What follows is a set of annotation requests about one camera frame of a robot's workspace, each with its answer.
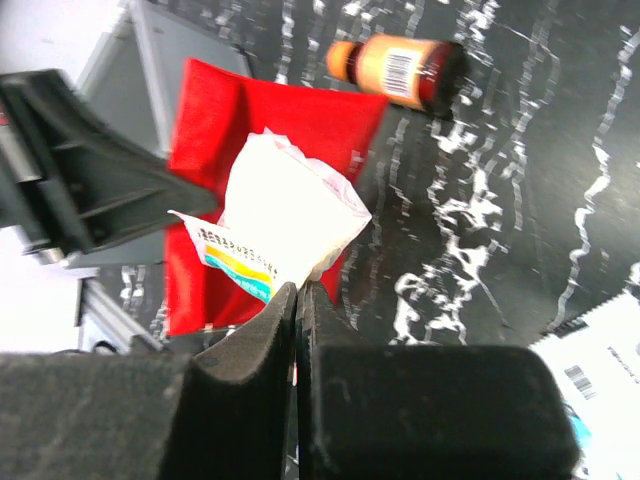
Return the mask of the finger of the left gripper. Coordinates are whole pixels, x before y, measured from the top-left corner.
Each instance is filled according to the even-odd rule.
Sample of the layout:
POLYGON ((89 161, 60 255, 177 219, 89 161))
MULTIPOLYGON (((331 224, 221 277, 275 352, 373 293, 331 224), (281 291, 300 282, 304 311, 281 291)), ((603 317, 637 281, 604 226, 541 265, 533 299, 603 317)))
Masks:
POLYGON ((1 78, 1 225, 27 250, 94 253, 217 207, 207 189, 119 135, 56 69, 1 78))

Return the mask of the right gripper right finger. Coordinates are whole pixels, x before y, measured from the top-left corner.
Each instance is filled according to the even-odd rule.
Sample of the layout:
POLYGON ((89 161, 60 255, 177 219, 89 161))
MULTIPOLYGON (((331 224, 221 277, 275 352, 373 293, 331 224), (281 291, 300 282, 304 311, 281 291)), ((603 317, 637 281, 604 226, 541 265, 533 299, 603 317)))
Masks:
POLYGON ((366 341, 323 285, 298 297, 304 479, 568 479, 579 448, 543 360, 366 341))

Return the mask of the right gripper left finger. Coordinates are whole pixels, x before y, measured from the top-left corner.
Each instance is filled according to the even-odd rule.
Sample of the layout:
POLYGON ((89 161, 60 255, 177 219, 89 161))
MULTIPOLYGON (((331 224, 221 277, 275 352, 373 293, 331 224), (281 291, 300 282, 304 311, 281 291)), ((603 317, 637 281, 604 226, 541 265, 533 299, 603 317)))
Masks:
POLYGON ((2 477, 281 478, 296 300, 196 356, 3 356, 2 477))

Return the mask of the red first aid pouch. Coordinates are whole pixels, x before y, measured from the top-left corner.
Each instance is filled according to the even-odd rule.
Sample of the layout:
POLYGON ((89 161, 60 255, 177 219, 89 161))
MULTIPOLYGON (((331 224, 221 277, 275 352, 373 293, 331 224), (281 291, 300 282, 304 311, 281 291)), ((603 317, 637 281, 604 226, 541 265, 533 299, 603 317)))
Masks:
POLYGON ((218 205, 173 211, 170 335, 242 324, 287 282, 338 299, 346 247, 371 219, 355 186, 386 106, 187 60, 169 168, 218 205))

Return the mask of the white gauze packet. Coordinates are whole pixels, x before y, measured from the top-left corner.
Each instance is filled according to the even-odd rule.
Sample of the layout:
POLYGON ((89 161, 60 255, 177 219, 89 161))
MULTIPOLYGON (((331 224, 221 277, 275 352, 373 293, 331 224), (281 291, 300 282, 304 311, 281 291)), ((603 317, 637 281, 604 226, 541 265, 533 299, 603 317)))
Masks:
POLYGON ((200 262, 263 303, 319 279, 372 218, 342 174, 270 130, 248 135, 218 222, 175 215, 200 262))

